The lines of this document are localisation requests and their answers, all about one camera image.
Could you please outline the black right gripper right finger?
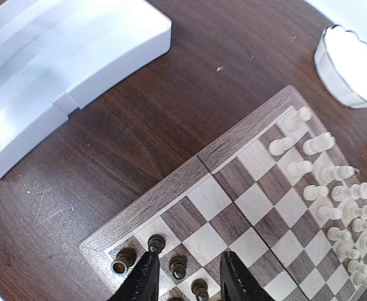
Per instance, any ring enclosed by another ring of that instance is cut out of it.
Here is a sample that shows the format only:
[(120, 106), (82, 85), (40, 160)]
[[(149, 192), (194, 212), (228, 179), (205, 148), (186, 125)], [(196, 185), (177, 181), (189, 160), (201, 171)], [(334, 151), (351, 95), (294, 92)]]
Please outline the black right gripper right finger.
[(234, 251), (221, 254), (220, 287), (221, 300), (273, 300)]

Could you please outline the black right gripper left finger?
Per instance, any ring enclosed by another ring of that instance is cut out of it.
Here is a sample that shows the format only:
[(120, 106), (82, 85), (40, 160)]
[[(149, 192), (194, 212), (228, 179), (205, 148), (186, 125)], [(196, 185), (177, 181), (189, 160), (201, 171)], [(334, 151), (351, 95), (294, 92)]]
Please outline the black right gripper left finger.
[(159, 253), (146, 251), (108, 301), (149, 301), (159, 297)]

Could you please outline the dark pawn file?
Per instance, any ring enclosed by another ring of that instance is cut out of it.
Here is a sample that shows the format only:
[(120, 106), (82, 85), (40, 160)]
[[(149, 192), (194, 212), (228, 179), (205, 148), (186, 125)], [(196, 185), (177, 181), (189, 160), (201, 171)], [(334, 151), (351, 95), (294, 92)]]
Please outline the dark pawn file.
[(176, 280), (182, 280), (186, 276), (187, 258), (183, 255), (176, 255), (169, 261), (169, 271)]

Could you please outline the white plastic compartment tray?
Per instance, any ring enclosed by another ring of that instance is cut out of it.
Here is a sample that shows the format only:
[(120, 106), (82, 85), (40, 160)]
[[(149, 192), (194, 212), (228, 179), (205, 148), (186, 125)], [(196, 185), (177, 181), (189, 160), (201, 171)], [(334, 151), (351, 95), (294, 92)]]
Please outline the white plastic compartment tray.
[(171, 20), (147, 1), (0, 5), (0, 179), (107, 90), (171, 47)]

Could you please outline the dark knight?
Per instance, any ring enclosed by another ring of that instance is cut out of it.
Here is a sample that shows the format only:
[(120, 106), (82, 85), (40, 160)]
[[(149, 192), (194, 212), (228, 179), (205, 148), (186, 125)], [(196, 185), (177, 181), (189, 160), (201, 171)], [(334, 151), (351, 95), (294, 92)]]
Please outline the dark knight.
[(191, 284), (191, 291), (197, 301), (209, 301), (208, 284), (204, 279), (194, 280)]

